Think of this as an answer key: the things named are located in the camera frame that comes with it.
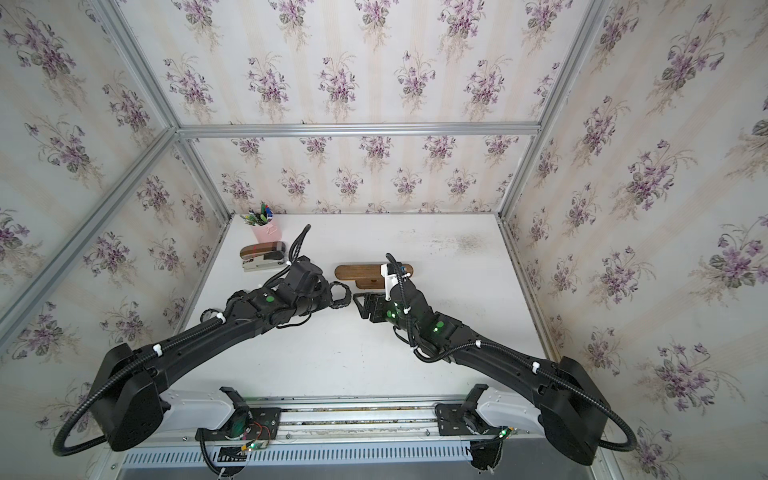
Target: wooden block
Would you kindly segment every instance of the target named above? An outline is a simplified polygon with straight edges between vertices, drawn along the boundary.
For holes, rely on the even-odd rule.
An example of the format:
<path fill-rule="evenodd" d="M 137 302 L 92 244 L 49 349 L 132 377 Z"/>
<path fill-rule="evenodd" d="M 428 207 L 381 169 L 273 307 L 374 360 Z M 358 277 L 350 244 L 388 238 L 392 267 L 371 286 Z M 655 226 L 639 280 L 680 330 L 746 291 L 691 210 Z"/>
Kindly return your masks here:
<path fill-rule="evenodd" d="M 403 268 L 413 276 L 413 267 L 404 263 Z M 363 265 L 339 265 L 334 274 L 338 280 L 355 280 L 355 286 L 361 290 L 384 290 L 384 277 L 381 263 Z"/>

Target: ceiling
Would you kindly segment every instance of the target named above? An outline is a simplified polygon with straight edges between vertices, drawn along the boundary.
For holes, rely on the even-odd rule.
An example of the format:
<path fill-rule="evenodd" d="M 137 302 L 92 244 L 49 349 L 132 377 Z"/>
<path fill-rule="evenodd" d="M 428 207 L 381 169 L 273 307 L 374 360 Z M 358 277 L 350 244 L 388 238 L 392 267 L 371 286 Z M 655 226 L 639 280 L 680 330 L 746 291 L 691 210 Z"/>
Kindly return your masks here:
<path fill-rule="evenodd" d="M 182 124 L 537 121 L 586 0 L 122 0 Z"/>

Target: stapler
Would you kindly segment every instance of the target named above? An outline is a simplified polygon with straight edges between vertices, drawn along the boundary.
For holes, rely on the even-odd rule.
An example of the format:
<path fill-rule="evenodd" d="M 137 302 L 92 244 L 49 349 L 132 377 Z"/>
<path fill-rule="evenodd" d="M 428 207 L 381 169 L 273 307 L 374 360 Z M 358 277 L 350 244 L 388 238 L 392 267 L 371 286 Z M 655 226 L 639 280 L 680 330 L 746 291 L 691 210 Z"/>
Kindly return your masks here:
<path fill-rule="evenodd" d="M 243 260 L 243 270 L 269 270 L 283 268 L 286 262 L 286 244 L 284 242 L 267 242 L 249 245 L 240 251 Z"/>

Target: metal vent grille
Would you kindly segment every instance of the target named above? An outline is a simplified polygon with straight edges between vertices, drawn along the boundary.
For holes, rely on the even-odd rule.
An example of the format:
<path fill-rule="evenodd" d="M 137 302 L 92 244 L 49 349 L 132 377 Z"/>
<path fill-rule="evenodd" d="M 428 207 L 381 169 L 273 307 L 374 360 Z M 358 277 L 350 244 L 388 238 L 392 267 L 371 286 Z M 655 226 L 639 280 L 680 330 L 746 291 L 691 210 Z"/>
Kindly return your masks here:
<path fill-rule="evenodd" d="M 209 447 L 216 465 L 332 465 L 394 462 L 457 462 L 472 460 L 469 442 L 380 442 L 335 445 L 271 445 L 266 450 L 248 454 L 245 462 L 219 460 L 221 447 Z M 135 448 L 128 452 L 123 468 L 171 468 L 204 466 L 200 448 Z"/>

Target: purple flower pattern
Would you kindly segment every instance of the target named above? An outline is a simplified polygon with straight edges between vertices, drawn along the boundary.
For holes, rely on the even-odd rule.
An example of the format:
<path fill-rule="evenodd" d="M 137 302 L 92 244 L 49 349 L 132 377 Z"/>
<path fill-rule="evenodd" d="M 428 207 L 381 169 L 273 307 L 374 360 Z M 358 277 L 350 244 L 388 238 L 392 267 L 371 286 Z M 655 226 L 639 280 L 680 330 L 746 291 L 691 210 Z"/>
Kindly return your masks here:
<path fill-rule="evenodd" d="M 232 145 L 237 147 L 240 151 L 240 156 L 245 160 L 246 164 L 253 164 L 254 167 L 261 165 L 262 157 L 259 153 L 261 142 L 264 141 L 263 137 L 250 137 L 250 138 L 231 138 Z"/>
<path fill-rule="evenodd" d="M 184 275 L 184 261 L 179 258 L 174 238 L 164 238 L 159 242 L 153 240 L 151 245 L 151 248 L 147 248 L 147 252 L 154 258 L 155 270 L 165 270 L 176 278 L 179 277 L 179 272 Z"/>
<path fill-rule="evenodd" d="M 616 213 L 620 220 L 630 215 L 637 220 L 637 208 L 650 210 L 654 201 L 667 199 L 669 189 L 674 185 L 674 174 L 677 165 L 682 162 L 686 167 L 697 161 L 690 156 L 690 150 L 680 150 L 670 153 L 672 146 L 661 140 L 654 148 L 653 159 L 651 152 L 641 152 L 638 161 L 629 166 L 632 181 L 620 184 L 611 198 L 616 199 L 611 214 Z"/>
<path fill-rule="evenodd" d="M 388 35 L 386 17 L 389 9 L 400 0 L 355 0 L 355 6 L 362 12 L 363 40 L 373 43 L 373 50 L 384 45 Z"/>
<path fill-rule="evenodd" d="M 35 19 L 32 12 L 20 6 L 0 5 L 0 17 L 10 28 L 3 30 L 3 36 L 8 47 L 16 49 L 19 64 L 40 67 L 43 85 L 59 104 L 66 99 L 80 109 L 80 103 L 87 103 L 81 86 L 85 79 L 74 76 L 72 70 L 77 64 L 64 48 L 66 41 L 49 24 Z"/>
<path fill-rule="evenodd" d="M 632 301 L 643 275 L 656 278 L 653 266 L 639 261 L 632 247 L 621 252 L 611 252 L 609 257 L 603 259 L 603 266 L 605 273 L 597 272 L 589 279 L 593 283 L 589 295 L 595 303 L 605 305 L 609 310 L 609 301 L 616 305 L 625 299 Z"/>
<path fill-rule="evenodd" d="M 584 369 L 588 372 L 594 369 L 610 370 L 613 376 L 621 373 L 619 368 L 624 362 L 618 354 L 620 340 L 614 335 L 614 328 L 594 330 L 590 335 L 590 342 L 584 345 L 581 355 L 586 362 Z"/>
<path fill-rule="evenodd" d="M 525 4 L 525 14 L 529 15 L 527 28 L 523 28 L 523 46 L 528 44 L 531 55 L 544 47 L 549 41 L 552 22 L 563 8 L 570 8 L 574 0 L 533 0 Z"/>
<path fill-rule="evenodd" d="M 11 349 L 13 360 L 28 358 L 30 354 L 43 357 L 42 362 L 53 359 L 61 363 L 61 354 L 65 349 L 78 352 L 80 338 L 70 331 L 70 326 L 61 327 L 53 317 L 56 305 L 44 302 L 36 320 L 29 323 L 16 337 Z"/>
<path fill-rule="evenodd" d="M 611 144 L 611 137 L 616 131 L 616 120 L 620 115 L 630 111 L 629 107 L 625 105 L 626 103 L 626 101 L 620 101 L 614 104 L 613 98 L 608 96 L 603 98 L 603 104 L 596 107 L 590 116 L 584 120 L 587 133 L 574 146 L 576 155 L 572 165 L 575 165 L 576 168 L 592 165 L 592 154 L 598 157 L 603 151 L 603 147 Z"/>
<path fill-rule="evenodd" d="M 73 383 L 67 387 L 67 393 L 63 400 L 55 399 L 54 402 L 45 407 L 43 418 L 35 422 L 35 427 L 39 430 L 48 430 L 51 437 L 56 436 L 58 430 L 64 425 L 70 415 L 88 398 L 92 385 L 89 382 L 83 382 L 80 386 L 73 386 Z M 75 435 L 84 438 L 95 434 L 98 431 L 96 422 L 90 412 L 86 412 L 72 429 Z"/>
<path fill-rule="evenodd" d="M 485 0 L 440 0 L 443 9 L 438 20 L 448 24 L 440 37 L 439 51 L 445 52 L 445 63 L 458 62 L 469 50 L 469 37 L 476 37 L 478 24 L 485 17 Z"/>
<path fill-rule="evenodd" d="M 387 200 L 382 200 L 377 203 L 370 203 L 368 204 L 368 208 L 366 208 L 367 214 L 388 214 L 389 210 L 387 210 L 387 206 L 389 205 L 389 202 Z"/>
<path fill-rule="evenodd" d="M 201 237 L 200 241 L 198 242 L 197 250 L 192 253 L 192 260 L 194 260 L 195 265 L 197 265 L 197 268 L 201 272 L 205 270 L 205 266 L 208 263 L 208 259 L 210 258 L 210 252 L 212 251 L 210 245 L 203 245 L 202 241 L 203 239 Z"/>
<path fill-rule="evenodd" d="M 558 171 L 560 160 L 562 157 L 558 154 L 558 144 L 554 138 L 550 138 L 547 146 L 538 155 L 538 164 L 536 165 L 536 173 L 534 173 L 536 179 L 534 187 L 541 188 L 544 186 L 547 177 Z"/>
<path fill-rule="evenodd" d="M 545 207 L 542 207 L 540 211 L 533 214 L 533 221 L 531 228 L 528 229 L 528 238 L 531 242 L 528 244 L 528 248 L 533 248 L 539 240 L 547 240 L 549 238 L 549 212 Z"/>
<path fill-rule="evenodd" d="M 248 211 L 250 200 L 253 199 L 253 189 L 250 184 L 243 179 L 243 172 L 234 172 L 232 174 L 221 174 L 223 180 L 221 187 L 225 194 L 232 197 L 232 202 L 240 211 Z"/>
<path fill-rule="evenodd" d="M 525 265 L 525 275 L 536 290 L 541 290 L 541 265 L 538 264 L 538 258 Z"/>
<path fill-rule="evenodd" d="M 179 296 L 174 298 L 175 290 L 170 293 L 169 306 L 163 309 L 163 316 L 168 322 L 168 326 L 175 330 L 184 315 L 184 307 L 187 305 L 187 299 Z"/>
<path fill-rule="evenodd" d="M 576 275 L 578 262 L 574 260 L 573 255 L 565 258 L 558 258 L 558 264 L 554 268 L 549 284 L 552 287 L 550 295 L 558 298 L 563 292 L 570 291 L 576 293 L 576 284 L 581 283 L 581 279 Z"/>
<path fill-rule="evenodd" d="M 454 200 L 454 203 L 458 203 L 464 200 L 464 196 L 467 194 L 470 186 L 477 183 L 475 174 L 469 173 L 466 168 L 459 170 L 454 169 L 453 175 L 445 181 L 448 185 L 448 198 Z"/>
<path fill-rule="evenodd" d="M 520 141 L 517 135 L 486 135 L 483 137 L 485 146 L 488 150 L 485 152 L 485 163 L 489 167 L 495 167 L 505 159 L 507 149 Z"/>
<path fill-rule="evenodd" d="M 418 173 L 411 172 L 410 168 L 398 168 L 397 175 L 392 179 L 392 185 L 397 189 L 397 198 L 403 205 L 413 200 L 416 187 L 422 184 L 422 178 Z"/>
<path fill-rule="evenodd" d="M 429 154 L 424 160 L 424 166 L 429 167 L 429 172 L 440 171 L 448 164 L 448 159 L 453 156 L 453 148 L 456 146 L 456 139 L 447 135 L 441 137 L 427 137 L 423 149 Z"/>
<path fill-rule="evenodd" d="M 104 232 L 96 238 L 88 254 L 83 256 L 83 264 L 91 268 L 94 276 L 106 271 L 109 281 L 117 288 L 122 288 L 122 282 L 133 285 L 133 278 L 136 277 L 136 259 L 128 258 L 131 251 L 121 239 L 121 235 Z"/>
<path fill-rule="evenodd" d="M 0 208 L 0 280 L 3 285 L 13 285 L 15 276 L 32 278 L 43 266 L 44 257 L 37 253 L 42 240 L 27 240 L 29 229 L 13 223 L 16 210 Z"/>
<path fill-rule="evenodd" d="M 280 178 L 280 185 L 288 192 L 288 197 L 293 201 L 298 201 L 299 205 L 306 202 L 306 186 L 310 184 L 310 179 L 305 173 L 297 173 L 293 168 L 283 168 L 283 176 Z"/>
<path fill-rule="evenodd" d="M 704 415 L 715 404 L 720 387 L 725 385 L 730 397 L 745 400 L 736 387 L 739 380 L 729 373 L 707 368 L 712 356 L 701 344 L 687 348 L 674 340 L 668 346 L 658 346 L 660 359 L 641 363 L 643 376 L 635 383 L 646 391 L 645 397 L 661 404 L 665 412 L 675 406 L 676 412 L 696 410 Z"/>
<path fill-rule="evenodd" d="M 118 127 L 129 125 L 131 140 L 138 147 L 147 147 L 154 139 L 154 128 L 147 123 L 150 117 L 144 110 L 144 101 L 123 83 L 124 75 L 124 71 L 115 74 L 114 86 L 106 84 L 101 90 L 109 97 L 109 110 L 117 119 Z"/>
<path fill-rule="evenodd" d="M 187 212 L 187 219 L 192 220 L 201 230 L 208 230 L 208 216 L 203 208 L 203 196 L 200 194 L 185 194 L 181 205 Z"/>
<path fill-rule="evenodd" d="M 211 114 L 215 112 L 210 107 L 214 98 L 210 95 L 211 87 L 206 83 L 205 77 L 197 73 L 192 66 L 195 62 L 195 56 L 182 55 L 179 62 L 166 58 L 163 63 L 169 70 L 165 72 L 165 81 L 168 82 L 171 93 L 184 97 L 182 106 L 188 115 L 194 115 L 198 123 L 209 124 Z"/>
<path fill-rule="evenodd" d="M 571 209 L 565 215 L 563 223 L 566 228 L 563 235 L 573 237 L 578 233 L 581 225 L 589 223 L 592 225 L 597 219 L 595 214 L 601 209 L 600 205 L 594 202 L 596 196 L 595 188 L 591 182 L 587 182 L 581 191 L 575 191 L 571 197 Z"/>
<path fill-rule="evenodd" d="M 571 342 L 571 331 L 565 326 L 559 315 L 549 317 L 547 327 L 554 346 L 561 352 L 565 348 L 565 343 Z"/>
<path fill-rule="evenodd" d="M 357 190 L 360 188 L 360 185 L 362 185 L 362 177 L 360 177 L 360 174 L 351 171 L 349 168 L 337 168 L 333 184 L 339 189 L 339 196 L 342 200 L 349 205 L 357 202 L 359 196 Z"/>
<path fill-rule="evenodd" d="M 280 13 L 280 30 L 283 31 L 283 37 L 286 41 L 296 41 L 296 51 L 307 45 L 310 37 L 306 31 L 307 26 L 304 25 L 304 15 L 306 4 L 314 2 L 315 0 L 270 0 L 272 9 Z"/>
<path fill-rule="evenodd" d="M 768 227 L 768 214 L 758 217 L 751 227 L 737 227 L 731 223 L 720 226 L 728 230 L 720 235 L 717 247 L 721 254 L 710 257 L 708 262 L 699 259 L 699 268 L 688 276 L 703 280 L 706 285 L 691 292 L 703 297 L 707 303 L 717 300 L 722 304 L 723 294 L 730 293 L 736 299 L 736 289 L 768 283 L 768 251 L 763 248 L 763 227 Z"/>
<path fill-rule="evenodd" d="M 614 54 L 616 44 L 626 35 L 637 28 L 640 22 L 641 0 L 625 0 L 622 3 L 614 3 L 608 9 L 603 19 L 603 33 L 600 41 L 595 46 L 590 61 L 597 62 L 592 73 L 601 71 L 608 63 L 608 59 Z"/>
<path fill-rule="evenodd" d="M 483 199 L 473 198 L 467 207 L 464 208 L 465 212 L 472 214 L 480 214 L 490 212 L 492 209 L 490 204 L 487 204 Z"/>
<path fill-rule="evenodd" d="M 272 123 L 283 121 L 287 110 L 288 84 L 285 76 L 277 70 L 276 62 L 282 57 L 267 54 L 264 61 L 248 58 L 248 63 L 255 68 L 248 71 L 248 90 L 260 94 L 259 110 L 270 118 Z"/>
<path fill-rule="evenodd" d="M 317 166 L 326 163 L 326 145 L 332 137 L 302 137 L 299 139 L 306 147 L 306 158 L 310 163 L 317 162 Z"/>
<path fill-rule="evenodd" d="M 481 121 L 491 112 L 491 105 L 498 101 L 499 93 L 504 90 L 502 66 L 508 61 L 503 57 L 496 58 L 493 64 L 488 60 L 478 61 L 480 70 L 469 75 L 469 82 L 464 87 L 464 91 L 472 95 L 464 104 L 464 115 L 469 116 L 469 121 Z"/>
<path fill-rule="evenodd" d="M 768 110 L 768 98 L 763 101 L 763 111 L 765 110 Z M 739 140 L 740 144 L 728 150 L 726 159 L 743 166 L 732 170 L 726 176 L 737 175 L 754 180 L 759 170 L 768 174 L 768 118 L 758 120 L 752 126 L 751 134 L 742 131 L 739 134 Z"/>
<path fill-rule="evenodd" d="M 392 147 L 391 137 L 363 137 L 360 139 L 360 150 L 366 151 L 366 156 L 362 158 L 362 166 L 370 168 L 371 173 L 374 170 L 381 171 L 384 165 L 389 162 L 389 149 Z"/>
<path fill-rule="evenodd" d="M 435 200 L 433 202 L 422 202 L 422 206 L 419 208 L 420 214 L 439 214 L 442 211 L 440 210 L 440 207 L 442 205 L 442 200 Z"/>
<path fill-rule="evenodd" d="M 99 323 L 105 332 L 109 332 L 110 346 L 127 343 L 138 347 L 152 337 L 152 329 L 144 325 L 139 316 L 139 304 L 123 301 L 118 309 L 104 312 L 106 318 Z"/>
<path fill-rule="evenodd" d="M 544 108 L 544 105 L 547 103 L 549 92 L 554 86 L 554 81 L 557 80 L 558 77 L 558 68 L 560 68 L 560 62 L 552 64 L 549 72 L 544 77 L 538 79 L 538 87 L 533 94 L 539 97 L 539 99 L 531 107 L 531 113 L 528 115 L 531 118 L 537 118 Z"/>
<path fill-rule="evenodd" d="M 323 58 L 323 65 L 328 71 L 319 73 L 321 91 L 328 93 L 326 99 L 326 113 L 332 113 L 336 123 L 345 121 L 349 112 L 353 110 L 352 102 L 355 101 L 355 88 L 358 87 L 355 75 L 349 70 L 349 62 L 355 55 L 342 53 L 337 61 L 331 57 Z"/>
<path fill-rule="evenodd" d="M 86 188 L 96 186 L 102 189 L 104 174 L 101 165 L 85 151 L 85 132 L 77 125 L 70 125 L 64 118 L 65 115 L 60 116 L 54 124 L 47 118 L 37 117 L 37 124 L 24 124 L 29 136 L 39 144 L 38 159 L 57 167 L 65 166 L 72 174 L 71 179 Z"/>
<path fill-rule="evenodd" d="M 212 7 L 219 0 L 170 0 L 176 8 L 186 13 L 187 27 L 194 34 L 195 41 L 200 43 L 202 38 L 208 41 L 211 53 L 219 45 L 221 35 L 218 26 L 214 24 Z"/>
<path fill-rule="evenodd" d="M 336 204 L 331 204 L 328 200 L 318 200 L 315 202 L 314 214 L 340 214 L 341 209 Z"/>
<path fill-rule="evenodd" d="M 677 480 L 683 480 L 680 469 L 675 465 L 680 451 L 671 445 L 671 438 L 672 433 L 668 430 L 655 432 L 644 426 L 638 428 L 637 447 L 632 452 L 634 462 L 631 469 L 663 480 L 671 478 L 672 475 L 676 476 Z"/>
<path fill-rule="evenodd" d="M 411 115 L 421 110 L 426 95 L 424 90 L 430 80 L 435 80 L 435 70 L 432 69 L 434 60 L 422 60 L 422 56 L 415 52 L 413 56 L 406 50 L 402 56 L 402 67 L 395 70 L 397 81 L 402 85 L 402 107 L 410 108 Z"/>
<path fill-rule="evenodd" d="M 170 194 L 165 189 L 165 181 L 161 180 L 157 175 L 150 175 L 145 178 L 139 187 L 139 191 L 136 192 L 136 197 L 141 202 L 141 206 L 144 211 L 152 209 L 154 211 L 154 217 L 160 223 L 172 222 L 172 219 L 176 217 L 174 212 L 174 202 L 170 202 Z"/>
<path fill-rule="evenodd" d="M 681 90 L 686 83 L 692 81 L 697 73 L 700 74 L 705 68 L 716 70 L 725 59 L 725 52 L 716 50 L 724 47 L 726 39 L 734 32 L 720 31 L 720 26 L 728 17 L 725 16 L 724 10 L 721 10 L 716 18 L 709 20 L 711 9 L 710 4 L 696 17 L 688 31 L 672 37 L 673 45 L 667 54 L 670 66 L 664 69 L 660 77 L 654 79 L 654 89 L 650 91 L 647 99 L 653 97 L 655 105 L 648 111 L 648 115 L 663 114 L 667 108 L 673 108 L 673 97 L 683 96 Z"/>

